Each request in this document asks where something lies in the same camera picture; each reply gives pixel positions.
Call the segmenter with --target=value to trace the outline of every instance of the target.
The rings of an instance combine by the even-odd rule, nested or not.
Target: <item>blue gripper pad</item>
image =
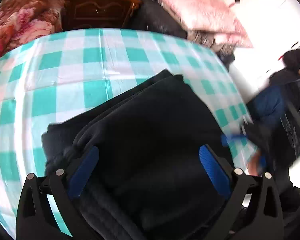
[[[206,146],[200,147],[199,159],[216,191],[228,199],[231,195],[230,180]]]
[[[99,149],[93,146],[69,180],[67,193],[70,199],[80,196],[98,161]]]

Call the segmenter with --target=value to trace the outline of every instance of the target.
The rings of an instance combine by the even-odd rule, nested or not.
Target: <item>green and white tablecloth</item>
[[[217,56],[197,44],[151,32],[87,29],[56,33],[0,58],[0,222],[15,238],[21,188],[30,172],[43,176],[41,135],[140,84],[163,69],[183,74],[225,134],[250,116]],[[230,144],[236,167],[246,169],[255,147]],[[56,220],[68,232],[50,198]]]

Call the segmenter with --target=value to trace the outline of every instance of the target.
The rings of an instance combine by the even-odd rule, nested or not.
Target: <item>pink rose pattern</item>
[[[38,37],[62,31],[63,7],[64,2],[61,0],[11,0],[2,5],[0,57]]]

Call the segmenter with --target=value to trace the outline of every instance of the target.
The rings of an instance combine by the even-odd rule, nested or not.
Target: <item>person's leg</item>
[[[275,129],[285,111],[280,87],[267,87],[247,103],[247,108],[254,122],[259,122],[271,130]]]

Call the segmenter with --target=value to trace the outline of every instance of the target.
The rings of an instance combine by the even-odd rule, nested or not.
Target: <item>wooden nightstand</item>
[[[141,0],[66,0],[64,31],[124,28]]]

